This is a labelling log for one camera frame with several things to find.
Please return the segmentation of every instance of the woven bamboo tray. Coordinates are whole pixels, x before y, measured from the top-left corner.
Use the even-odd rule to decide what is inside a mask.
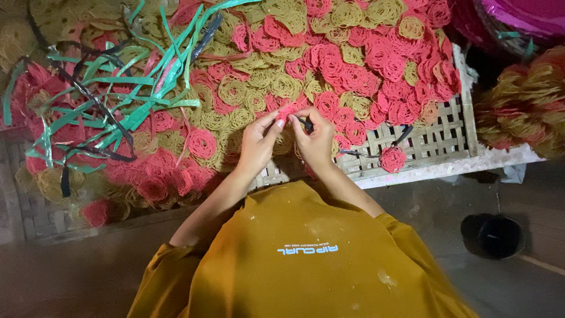
[[[449,102],[438,104],[438,118],[426,129],[413,129],[399,145],[406,154],[406,163],[400,171],[443,164],[478,155],[475,118],[471,102],[471,83],[467,80],[464,56],[458,45],[453,45],[454,63],[462,82],[461,94]],[[381,124],[374,131],[367,130],[367,141],[352,150],[378,155],[402,135],[402,127]],[[389,174],[379,167],[378,158],[345,154],[335,160],[336,165],[354,181]],[[298,158],[289,154],[274,158],[251,185],[251,191],[304,177]]]
[[[454,45],[454,61],[460,71],[461,95],[439,105],[439,117],[425,130],[414,129],[400,144],[407,154],[407,161],[401,171],[432,166],[477,156],[477,136],[471,102],[470,82],[465,72],[464,58],[458,46]],[[383,123],[375,131],[367,131],[367,141],[362,146],[352,147],[366,154],[379,154],[383,147],[402,134],[400,127],[389,127]],[[0,217],[8,215],[13,241],[32,246],[51,245],[69,240],[92,237],[121,231],[157,222],[186,217],[197,205],[188,208],[159,213],[132,213],[130,219],[122,222],[88,228],[74,223],[67,208],[61,208],[45,200],[39,193],[26,194],[19,189],[14,175],[25,165],[25,150],[30,144],[14,138],[16,134],[0,135],[0,188],[5,204],[0,205]],[[378,158],[365,158],[345,154],[337,159],[337,166],[352,180],[361,180],[387,174],[379,168]],[[250,191],[285,183],[305,177],[303,166],[293,152],[274,158],[259,174]]]

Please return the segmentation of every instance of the mustard yellow shirt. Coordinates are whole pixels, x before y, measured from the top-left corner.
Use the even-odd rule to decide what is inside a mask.
[[[128,317],[477,317],[417,233],[304,182],[249,195],[201,257],[161,246]]]

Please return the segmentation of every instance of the person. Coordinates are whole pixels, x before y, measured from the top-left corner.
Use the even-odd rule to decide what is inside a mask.
[[[155,254],[128,316],[477,317],[416,232],[332,162],[334,127],[315,108],[288,121],[324,187],[247,194],[285,124],[277,114],[247,126],[235,170]]]

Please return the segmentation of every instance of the concrete floor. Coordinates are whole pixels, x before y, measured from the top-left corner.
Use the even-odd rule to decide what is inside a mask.
[[[519,259],[484,260],[463,246],[459,224],[466,215],[498,213],[496,183],[459,177],[367,192],[418,231],[482,317],[562,316],[565,277]],[[0,247],[0,317],[124,317],[145,266],[181,222],[49,247]]]

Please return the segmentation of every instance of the finger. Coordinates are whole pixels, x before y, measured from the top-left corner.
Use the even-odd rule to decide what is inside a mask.
[[[270,124],[273,123],[273,121],[275,120],[275,118],[277,117],[278,114],[279,114],[279,110],[277,109],[277,110],[272,111],[272,112],[268,113],[267,115],[257,119],[256,121],[254,121],[251,124],[256,125],[257,127],[260,127],[264,130],[265,128],[269,127]]]
[[[283,127],[284,120],[279,119],[273,126],[271,126],[271,128],[269,128],[269,131],[261,142],[269,146],[274,145],[278,135],[281,133],[281,131],[283,131]]]
[[[310,117],[312,123],[322,123],[325,121],[325,118],[320,115],[316,107],[308,107],[298,110],[294,113],[296,117]]]
[[[296,117],[308,117],[312,124],[314,124],[314,131],[319,131],[323,126],[329,122],[320,115],[315,107],[305,108],[294,113]]]
[[[294,134],[296,139],[303,139],[306,137],[302,126],[300,126],[300,121],[295,115],[288,115],[288,119],[290,120],[290,124],[292,125],[292,129],[294,130]]]

